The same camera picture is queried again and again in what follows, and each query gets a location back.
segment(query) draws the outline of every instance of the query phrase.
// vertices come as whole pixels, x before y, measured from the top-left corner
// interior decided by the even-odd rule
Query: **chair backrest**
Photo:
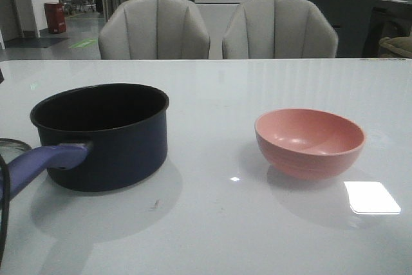
[[[128,0],[98,37],[102,59],[207,59],[210,37],[189,0]]]
[[[224,59],[333,58],[338,37],[307,0],[250,0],[234,12],[222,42]]]

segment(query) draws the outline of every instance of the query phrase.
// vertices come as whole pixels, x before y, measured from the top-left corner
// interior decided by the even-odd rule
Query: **plastic bowl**
[[[365,143],[354,122],[314,109],[279,109],[255,123],[263,156],[290,176],[318,180],[341,174],[358,158]]]

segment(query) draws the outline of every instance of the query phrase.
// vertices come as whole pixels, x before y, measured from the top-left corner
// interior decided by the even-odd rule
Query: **doorway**
[[[0,0],[0,30],[3,41],[20,37],[19,19],[14,0]]]

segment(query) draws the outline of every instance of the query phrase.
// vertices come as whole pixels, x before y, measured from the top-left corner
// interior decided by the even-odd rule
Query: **saucepan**
[[[44,99],[30,113],[42,146],[9,163],[11,197],[45,169],[77,191],[109,191],[147,178],[167,156],[168,106],[163,91],[124,83]]]

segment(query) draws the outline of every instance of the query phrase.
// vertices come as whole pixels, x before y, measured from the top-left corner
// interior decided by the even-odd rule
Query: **white countertop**
[[[164,90],[169,154],[149,179],[78,193],[42,173],[11,203],[2,274],[412,272],[412,60],[0,62],[0,137],[39,145],[29,112],[92,84]],[[353,167],[298,181],[259,152],[257,117],[330,111],[368,139]],[[382,183],[398,215],[356,215],[344,181]]]

